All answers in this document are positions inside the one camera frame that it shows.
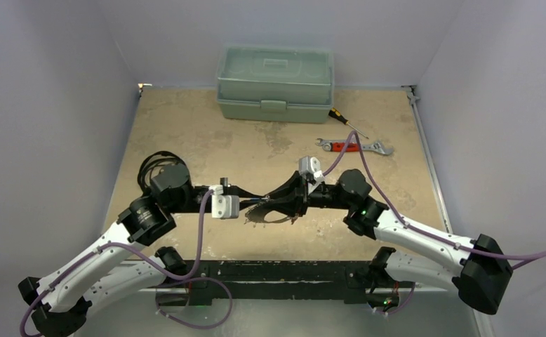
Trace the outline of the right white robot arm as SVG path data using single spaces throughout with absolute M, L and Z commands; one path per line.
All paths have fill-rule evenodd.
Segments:
M 463 303 L 484 314 L 498 311 L 513 268 L 492 237 L 461 237 L 398 216 L 370 195 L 372 187 L 358 169 L 344 171 L 333 185 L 311 184 L 295 172 L 255 207 L 256 216 L 276 211 L 295 219 L 310 208 L 345 210 L 343 222 L 351 232 L 390 244 L 378 250 L 367 271 L 354 274 L 372 289 L 424 284 L 454 291 Z

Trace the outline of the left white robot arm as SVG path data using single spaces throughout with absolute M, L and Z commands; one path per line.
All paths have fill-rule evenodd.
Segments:
M 172 247 L 152 257 L 143 250 L 175 228 L 177 213 L 232 219 L 262 200 L 225 179 L 211 186 L 194 185 L 185 162 L 178 159 L 143 164 L 138 184 L 142 195 L 88 248 L 55 272 L 19 283 L 28 305 L 22 322 L 33 323 L 38 336 L 71 336 L 92 312 L 130 293 L 198 279 L 198 258 L 188 264 Z

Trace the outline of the silver metal key holder plate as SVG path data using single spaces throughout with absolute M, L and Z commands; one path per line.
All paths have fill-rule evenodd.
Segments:
M 288 216 L 273 209 L 268 203 L 262 202 L 247 210 L 244 223 L 251 223 L 254 227 L 256 225 L 263 225 L 265 227 L 266 225 L 278 225 L 282 223 L 293 225 L 297 219 L 297 216 Z

